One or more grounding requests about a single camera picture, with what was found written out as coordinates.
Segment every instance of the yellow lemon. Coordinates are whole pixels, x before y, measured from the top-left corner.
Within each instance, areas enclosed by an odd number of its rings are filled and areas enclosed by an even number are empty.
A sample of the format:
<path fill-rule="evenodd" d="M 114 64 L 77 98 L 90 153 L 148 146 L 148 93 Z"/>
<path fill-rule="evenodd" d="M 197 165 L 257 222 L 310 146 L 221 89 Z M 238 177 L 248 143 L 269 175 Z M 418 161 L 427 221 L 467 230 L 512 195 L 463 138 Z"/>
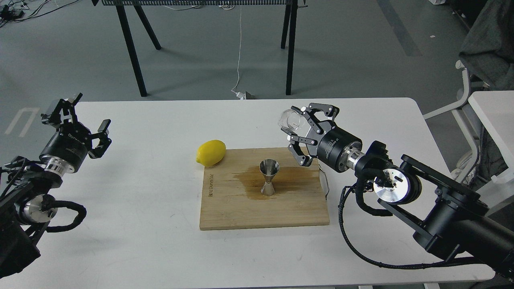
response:
<path fill-rule="evenodd" d="M 227 147 L 221 140 L 209 140 L 196 151 L 196 162 L 210 167 L 217 164 L 224 156 Z"/>

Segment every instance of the black cable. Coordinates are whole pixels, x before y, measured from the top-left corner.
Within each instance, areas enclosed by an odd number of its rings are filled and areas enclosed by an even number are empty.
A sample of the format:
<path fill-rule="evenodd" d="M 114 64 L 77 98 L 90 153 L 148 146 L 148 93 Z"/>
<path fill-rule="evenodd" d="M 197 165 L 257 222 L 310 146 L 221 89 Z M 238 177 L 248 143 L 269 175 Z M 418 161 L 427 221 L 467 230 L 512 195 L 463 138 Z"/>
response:
<path fill-rule="evenodd" d="M 80 225 L 80 223 L 82 223 L 82 221 L 84 220 L 84 218 L 86 217 L 86 214 L 87 214 L 86 208 L 84 206 L 79 205 L 74 202 L 70 202 L 70 201 L 51 201 L 48 204 L 48 206 L 49 206 L 48 208 L 42 208 L 42 209 L 47 210 L 49 208 L 68 208 L 70 210 L 77 212 L 77 216 L 75 216 L 75 219 L 73 220 L 73 222 L 71 224 L 66 225 L 66 226 L 47 227 L 46 231 L 48 233 L 58 233 L 58 232 L 70 231 L 70 230 L 76 228 L 78 225 Z"/>
<path fill-rule="evenodd" d="M 0 195 L 0 198 L 3 198 L 6 196 L 7 194 L 7 191 L 9 191 L 9 189 L 11 188 L 12 184 L 14 184 L 14 182 L 16 181 L 16 179 L 18 178 L 19 174 L 23 171 L 23 169 L 25 168 L 25 163 L 27 162 L 27 159 L 24 159 L 23 160 L 23 163 L 22 163 L 22 166 L 18 169 L 18 171 L 16 172 L 16 174 L 14 175 L 14 177 L 9 181 L 9 183 L 7 184 L 7 187 L 5 188 L 4 192 L 2 192 L 2 194 Z"/>
<path fill-rule="evenodd" d="M 13 2 L 13 3 L 11 3 L 11 2 L 9 2 L 9 4 L 7 4 L 7 6 L 12 7 L 12 6 L 14 6 L 14 4 L 16 4 L 16 3 L 23 3 L 23 1 L 18 1 L 18 2 Z"/>
<path fill-rule="evenodd" d="M 363 259 L 367 263 L 370 263 L 372 265 L 388 268 L 388 269 L 404 269 L 404 270 L 417 270 L 417 269 L 426 269 L 426 268 L 433 268 L 433 267 L 451 267 L 451 266 L 460 266 L 460 265 L 468 265 L 468 264 L 481 264 L 481 262 L 474 258 L 474 257 L 464 257 L 464 258 L 456 258 L 449 262 L 447 261 L 440 261 L 435 263 L 420 263 L 420 264 L 411 264 L 411 265 L 393 265 L 393 264 L 385 264 L 382 262 L 377 262 L 375 260 L 372 260 L 363 254 L 361 254 L 350 242 L 348 239 L 348 236 L 346 235 L 346 232 L 344 230 L 343 226 L 343 208 L 344 203 L 346 202 L 346 199 L 348 196 L 355 192 L 355 186 L 345 186 L 341 192 L 341 199 L 339 201 L 339 227 L 341 229 L 341 233 L 343 234 L 343 238 L 346 241 L 346 244 L 348 247 L 355 253 L 359 258 Z"/>
<path fill-rule="evenodd" d="M 30 7 L 26 3 L 22 3 L 22 8 L 13 8 L 13 10 L 30 10 Z"/>
<path fill-rule="evenodd" d="M 41 16 L 45 16 L 46 14 L 52 13 L 52 12 L 54 12 L 54 11 L 57 11 L 57 10 L 59 10 L 59 9 L 61 9 L 61 8 L 64 8 L 64 7 L 68 6 L 68 5 L 71 5 L 71 4 L 74 4 L 74 3 L 77 3 L 78 1 L 80 1 L 80 0 L 75 0 L 75 1 L 73 1 L 73 2 L 71 2 L 71 3 L 68 3 L 68 4 L 66 4 L 66 5 L 63 5 L 63 6 L 59 7 L 59 8 L 55 8 L 55 9 L 53 9 L 52 11 L 48 11 L 48 12 L 43 13 L 43 14 L 38 15 L 38 16 L 34 16 L 34 17 L 30 17 L 30 16 L 29 16 L 28 18 L 21 19 L 21 20 L 19 20 L 19 21 L 12 21 L 12 22 L 22 22 L 22 21 L 25 21 L 25 20 L 29 20 L 29 19 L 34 19 L 34 18 L 38 18 L 38 17 L 41 17 Z"/>
<path fill-rule="evenodd" d="M 481 282 L 477 282 L 477 283 L 473 284 L 473 285 L 472 285 L 470 288 L 468 288 L 468 289 L 473 289 L 473 288 L 475 288 L 475 287 L 476 287 L 478 284 L 480 284 L 480 283 L 481 283 Z"/>
<path fill-rule="evenodd" d="M 34 10 L 34 12 L 33 12 L 33 13 L 31 13 L 28 17 L 23 18 L 23 19 L 19 19 L 19 20 L 6 21 L 5 23 L 0 24 L 0 25 L 1 25 L 1 26 L 0 26 L 0 28 L 4 27 L 4 26 L 5 26 L 7 23 L 9 23 L 9 22 L 11 22 L 11 23 L 19 23 L 19 22 L 23 22 L 23 21 L 26 21 L 26 20 L 35 19 L 35 18 L 38 18 L 38 17 L 41 17 L 41 16 L 45 16 L 45 15 L 47 15 L 47 14 L 49 14 L 49 13 L 52 13 L 52 12 L 54 12 L 54 11 L 57 11 L 57 10 L 59 10 L 59 9 L 61 9 L 61 8 L 64 8 L 64 7 L 69 6 L 69 5 L 71 5 L 71 4 L 77 3 L 78 1 L 80 1 L 80 0 L 75 0 L 75 1 L 73 1 L 73 2 L 71 2 L 71 3 L 68 3 L 68 4 L 66 4 L 66 5 L 63 5 L 63 6 L 59 7 L 59 8 L 55 8 L 55 9 L 53 9 L 53 10 L 51 10 L 51 11 L 48 11 L 48 12 L 46 12 L 46 13 L 43 13 L 43 14 L 41 14 L 41 15 L 37 15 L 43 6 L 44 6 L 46 3 L 50 2 L 50 0 L 45 0 L 45 1 L 44 1 L 43 3 L 41 3 L 41 4 L 40 4 L 40 5 L 39 5 L 35 10 Z"/>
<path fill-rule="evenodd" d="M 359 208 L 361 208 L 364 212 L 373 215 L 373 216 L 392 216 L 393 214 L 386 209 L 375 209 L 368 206 L 364 202 L 364 187 L 366 185 L 366 179 L 358 178 L 355 183 L 354 192 L 355 192 L 355 201 Z"/>

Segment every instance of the jigger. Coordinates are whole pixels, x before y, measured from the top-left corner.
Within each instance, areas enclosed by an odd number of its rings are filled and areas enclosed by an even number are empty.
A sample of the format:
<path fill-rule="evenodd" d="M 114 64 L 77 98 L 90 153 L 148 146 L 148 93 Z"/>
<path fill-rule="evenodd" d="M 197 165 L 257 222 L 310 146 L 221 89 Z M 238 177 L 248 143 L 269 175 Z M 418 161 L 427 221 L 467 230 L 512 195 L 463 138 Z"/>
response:
<path fill-rule="evenodd" d="M 266 180 L 262 186 L 261 193 L 266 196 L 271 196 L 275 193 L 271 180 L 279 172 L 279 163 L 274 159 L 265 159 L 259 165 L 261 173 Z"/>

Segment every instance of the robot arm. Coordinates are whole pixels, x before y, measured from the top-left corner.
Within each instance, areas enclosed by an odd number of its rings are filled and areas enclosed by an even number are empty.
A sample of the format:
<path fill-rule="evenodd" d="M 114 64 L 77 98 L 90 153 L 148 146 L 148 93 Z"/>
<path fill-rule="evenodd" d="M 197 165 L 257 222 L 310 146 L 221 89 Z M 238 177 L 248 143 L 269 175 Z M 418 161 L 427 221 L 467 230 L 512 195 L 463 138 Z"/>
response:
<path fill-rule="evenodd" d="M 65 173 L 78 171 L 86 155 L 99 158 L 111 144 L 107 137 L 109 119 L 95 134 L 77 120 L 75 105 L 81 97 L 60 99 L 41 115 L 42 123 L 53 126 L 56 132 L 39 161 L 18 156 L 5 168 L 0 167 L 0 174 L 8 174 L 8 185 L 0 195 L 0 278 L 21 272 L 40 256 L 36 245 L 44 232 L 72 230 L 86 217 L 82 205 L 56 201 L 48 194 L 50 189 L 60 187 Z M 99 139 L 95 148 L 93 139 Z M 58 208 L 74 210 L 77 216 L 69 225 L 49 226 Z"/>
<path fill-rule="evenodd" d="M 339 112 L 333 105 L 311 103 L 309 107 L 292 106 L 291 109 L 304 116 L 310 125 L 305 137 L 282 127 L 288 134 L 289 150 L 299 165 L 309 166 L 313 158 L 318 158 L 339 173 L 352 169 L 357 177 L 353 188 L 359 207 L 375 216 L 395 215 L 401 219 L 415 230 L 413 238 L 425 251 L 444 260 L 438 266 L 470 263 L 455 259 L 457 254 L 467 251 L 475 257 L 471 261 L 479 260 L 506 277 L 514 277 L 514 232 L 485 217 L 489 208 L 479 200 L 479 194 L 407 155 L 401 157 L 403 162 L 399 167 L 395 166 L 387 155 L 386 146 L 378 141 L 363 153 L 362 141 L 333 121 Z M 316 112 L 323 112 L 332 119 L 319 121 L 314 116 Z M 300 143 L 306 144 L 308 155 L 303 155 Z M 421 194 L 419 178 L 437 185 L 435 206 L 424 220 L 400 207 L 415 201 Z M 369 190 L 375 191 L 384 209 L 374 209 L 364 203 L 363 193 Z M 426 265 L 391 268 L 413 269 L 428 267 Z"/>

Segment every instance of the black table leg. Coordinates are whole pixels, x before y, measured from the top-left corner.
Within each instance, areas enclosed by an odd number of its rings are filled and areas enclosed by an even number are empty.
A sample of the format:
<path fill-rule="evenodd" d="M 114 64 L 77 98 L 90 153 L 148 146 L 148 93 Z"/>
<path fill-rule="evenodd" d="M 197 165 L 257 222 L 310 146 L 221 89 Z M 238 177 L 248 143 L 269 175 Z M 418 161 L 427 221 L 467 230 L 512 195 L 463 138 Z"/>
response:
<path fill-rule="evenodd" d="M 134 47 L 134 41 L 132 40 L 132 35 L 130 33 L 129 22 L 127 21 L 127 15 L 125 13 L 125 7 L 116 6 L 116 11 L 118 12 L 121 30 L 123 30 L 123 36 L 125 37 L 125 43 L 127 44 L 128 55 L 130 56 L 132 68 L 134 69 L 134 74 L 136 76 L 139 93 L 142 97 L 148 96 L 148 93 L 146 93 L 146 87 L 144 86 L 141 67 L 139 67 L 139 61 L 137 60 L 136 48 Z"/>
<path fill-rule="evenodd" d="M 295 58 L 295 36 L 296 36 L 296 16 L 298 12 L 298 0 L 293 0 L 291 4 L 291 19 L 289 24 L 289 52 L 287 55 L 287 78 L 286 95 L 291 95 L 292 84 L 292 64 Z"/>
<path fill-rule="evenodd" d="M 155 46 L 155 49 L 160 50 L 161 46 L 159 44 L 159 41 L 157 40 L 157 37 L 155 37 L 154 30 L 150 26 L 150 22 L 148 22 L 148 19 L 146 18 L 146 15 L 143 12 L 143 8 L 141 6 L 134 6 L 134 9 L 136 9 L 139 19 L 141 19 L 141 22 L 143 22 L 143 26 L 148 32 L 148 36 L 150 36 L 150 39 L 152 40 L 152 43 Z"/>
<path fill-rule="evenodd" d="M 286 5 L 286 13 L 284 14 L 284 28 L 282 29 L 282 41 L 280 43 L 280 48 L 286 48 L 286 40 L 287 40 L 287 28 L 289 27 L 289 18 L 291 16 L 291 5 Z"/>

